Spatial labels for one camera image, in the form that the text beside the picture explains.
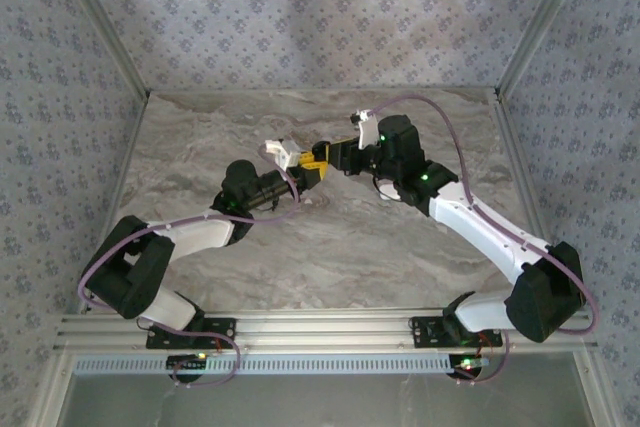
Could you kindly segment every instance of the metal bracket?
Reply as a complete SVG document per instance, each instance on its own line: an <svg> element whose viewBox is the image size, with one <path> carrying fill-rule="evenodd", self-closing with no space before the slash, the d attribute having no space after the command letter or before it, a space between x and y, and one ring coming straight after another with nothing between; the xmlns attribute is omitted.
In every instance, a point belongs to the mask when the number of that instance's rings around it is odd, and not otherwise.
<svg viewBox="0 0 640 427"><path fill-rule="evenodd" d="M236 319L231 317L205 317L197 331L214 332L235 340L236 323ZM155 326L149 328L146 347L150 350L231 350L231 346L224 341L216 342L216 339L211 337L186 337L170 334Z"/></svg>
<svg viewBox="0 0 640 427"><path fill-rule="evenodd" d="M483 330L482 336L474 336L463 341L462 344L456 342L445 330L442 316L411 317L409 327L413 334L413 346L416 349L502 347L502 335L494 330Z"/></svg>

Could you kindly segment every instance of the purple cable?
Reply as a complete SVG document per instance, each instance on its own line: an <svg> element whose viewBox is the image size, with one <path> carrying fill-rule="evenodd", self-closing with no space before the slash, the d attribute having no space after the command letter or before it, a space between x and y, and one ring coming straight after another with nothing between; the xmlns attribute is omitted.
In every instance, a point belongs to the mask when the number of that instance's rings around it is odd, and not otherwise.
<svg viewBox="0 0 640 427"><path fill-rule="evenodd" d="M258 151L258 154L260 155L260 157L268 162L271 162L271 160L268 158L266 152L264 151L264 147L260 148L260 150ZM291 187L291 191L293 193L293 198L295 203L293 204L293 207L291 208L290 211L286 212L285 214L279 216L279 217L274 217L271 219L247 219L244 217L236 217L234 215L205 215L205 214L201 214L201 215L196 215L194 217L186 217L184 219L180 219L180 220L176 220L173 222L168 222L168 223L163 223L163 224L159 224L159 225L154 225L152 227L147 227L146 229L142 229L139 230L138 232L135 232L133 234L131 234L128 237L125 237L124 239L122 239L120 242L118 242L116 245L114 245L113 247L111 247L109 250L107 250L90 268L89 270L87 270L87 272L82 276L82 278L80 279L80 282L78 282L78 296L84 300L87 304L93 306L93 307L100 307L100 308L110 308L107 304L104 304L102 302L97 302L93 299L90 299L85 293L84 290L86 288L87 282L88 280L91 278L91 276L93 274L96 273L96 271L102 267L102 265L109 260L113 255L115 255L122 247L124 247L125 245L127 245L129 242L133 242L134 240L142 237L143 235L146 235L150 232L155 232L158 230L166 230L167 226L169 226L170 228L176 228L176 227L182 227L184 225L189 225L189 224L194 224L196 222L206 222L209 220L234 220L236 222L244 222L246 224L276 224L278 222L282 222L283 220L291 217L300 207L300 195L298 195L298 189L296 187L295 182L293 181L293 179L287 174L287 172L282 169L279 165L275 164L276 169L280 172L280 174L282 175L282 177L287 181L287 183L289 184L289 187Z"/></svg>
<svg viewBox="0 0 640 427"><path fill-rule="evenodd" d="M164 330L165 332L169 332L170 334L182 335L184 337L211 337L214 339L220 339L228 343L231 347L233 347L233 350L236 351L236 361L233 364L233 368L229 371L229 373L224 377L222 377L221 379L214 380L211 382L201 382L198 384L185 384L184 382L180 382L177 377L178 371L182 368L184 364L186 364L189 361L182 360L178 362L176 365L174 365L173 372L171 373L171 378L175 382L176 387L184 387L186 389L196 389L201 387L217 387L219 385L224 384L225 382L230 381L238 373L238 369L240 368L240 362L242 360L242 357L240 355L240 347L238 347L238 344L236 344L232 338L227 337L226 335L217 334L216 332L185 332L184 330L176 330L169 327L168 325L159 324L156 322L154 322L153 325Z"/></svg>
<svg viewBox="0 0 640 427"><path fill-rule="evenodd" d="M431 107L433 107L440 114L440 117L442 117L442 120L444 120L444 123L446 124L447 129L449 130L449 134L451 134L451 138L453 139L453 144L455 145L456 152L458 153L458 159L460 160L460 170L462 172L461 179L462 179L462 186L464 188L464 194L465 194L465 197L467 198L467 202L469 202L469 205L473 208L473 210L475 210L476 213L486 223L488 223L491 227L493 227L495 230L500 232L502 235L505 235L506 237L510 238L514 242L518 242L523 248L529 249L532 252L535 252L539 256L543 257L545 260L551 262L555 267L560 269L560 271L563 274L569 277L569 279L578 287L580 292L582 292L582 295L584 295L585 299L587 300L587 303L589 304L589 307L591 307L591 311L593 312L593 318L591 319L591 324L584 329L577 329L577 330L558 329L558 332L562 332L564 334L569 334L569 335L586 335L593 332L600 321L600 311L598 310L598 307L595 299L593 298L593 295L591 294L591 292L589 292L589 289L587 289L587 287L578 278L578 276L573 272L571 272L571 270L569 270L567 266L562 264L562 262L560 262L555 257L551 256L548 252L546 252L545 250L535 245L531 245L527 243L527 241L524 240L522 237L520 237L517 234L514 234L509 229L506 229L505 227L497 223L489 215L487 215L485 211L483 211L480 207L474 204L473 195L471 194L471 186L469 184L469 174L467 172L467 165L464 161L464 155L462 154L462 148L460 147L460 141L458 139L458 136L456 135L455 130L453 129L453 125L451 125L451 121L449 120L449 117L447 117L447 114L444 113L444 110L442 110L442 108L438 104L436 104L433 100L423 95L407 94L407 95L400 95L398 97L389 99L386 102L383 102L382 104L378 105L373 110L371 110L370 113L377 114L382 109L385 109L391 105L397 104L398 102L401 102L403 100L420 100L422 102L426 102Z"/></svg>

